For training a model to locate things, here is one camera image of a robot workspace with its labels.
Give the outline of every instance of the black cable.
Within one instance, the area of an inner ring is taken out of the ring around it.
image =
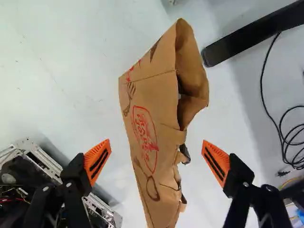
[[[285,118],[285,116],[292,110],[294,109],[299,109],[299,108],[304,108],[304,105],[297,105],[294,106],[292,108],[289,108],[286,112],[284,112],[284,114],[282,115],[281,119],[280,119],[280,123],[279,125],[276,124],[275,120],[273,119],[273,117],[269,114],[266,104],[265,104],[265,100],[264,100],[264,94],[263,94],[263,76],[264,76],[264,71],[265,71],[265,67],[266,67],[266,63],[270,54],[270,51],[275,43],[275,41],[277,40],[277,38],[279,37],[279,35],[281,34],[281,32],[277,33],[267,51],[264,63],[263,63],[263,67],[262,67],[262,73],[261,73],[261,78],[260,78],[260,92],[261,92],[261,99],[262,99],[262,104],[264,107],[264,110],[267,114],[267,116],[269,117],[269,119],[273,122],[277,134],[279,136],[279,140],[280,140],[280,144],[281,144],[281,153],[282,153],[282,159],[283,162],[285,164],[289,164],[291,165],[294,169],[296,170],[301,170],[304,169],[304,156],[302,156],[301,158],[298,158],[301,155],[301,152],[304,151],[304,146],[302,149],[300,149],[300,151],[293,157],[293,159],[290,161],[289,159],[287,159],[287,152],[288,152],[288,148],[290,146],[298,146],[298,145],[303,145],[304,141],[302,142],[294,142],[294,139],[296,138],[296,136],[298,134],[300,134],[302,131],[304,131],[304,122],[301,124],[298,124],[297,126],[293,127],[291,130],[288,131],[288,133],[286,135],[283,135],[282,133],[282,122]]]

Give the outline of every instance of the orange gripper pad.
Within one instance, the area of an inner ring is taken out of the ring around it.
[[[84,168],[93,186],[111,154],[110,140],[106,139],[85,153]]]
[[[229,155],[206,140],[203,141],[201,154],[223,188],[230,170]]]

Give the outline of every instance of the screw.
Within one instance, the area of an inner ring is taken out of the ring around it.
[[[270,188],[270,187],[268,187],[268,186],[266,186],[266,189],[267,189],[268,191],[272,191],[272,190],[271,190],[271,188]]]

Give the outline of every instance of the gray floor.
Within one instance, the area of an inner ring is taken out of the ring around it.
[[[199,48],[292,0],[0,0],[0,145],[25,136],[72,159],[105,138],[113,153],[97,183],[112,195],[123,227],[145,227],[118,101],[118,77],[183,17]],[[265,72],[265,96],[278,121],[303,103],[304,28],[283,33]],[[221,227],[229,207],[200,155],[206,139],[276,186],[283,167],[273,125],[263,112],[259,75],[270,40],[207,69],[210,105],[188,130],[192,162],[181,166],[188,200],[177,227]],[[288,124],[300,123],[302,115]],[[255,227],[251,213],[248,227]]]

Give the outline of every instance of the brown paper bag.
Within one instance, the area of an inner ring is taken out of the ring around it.
[[[119,100],[148,227],[173,228],[187,203],[177,164],[188,156],[179,147],[188,124],[209,101],[205,70],[186,21],[179,19],[119,78]]]

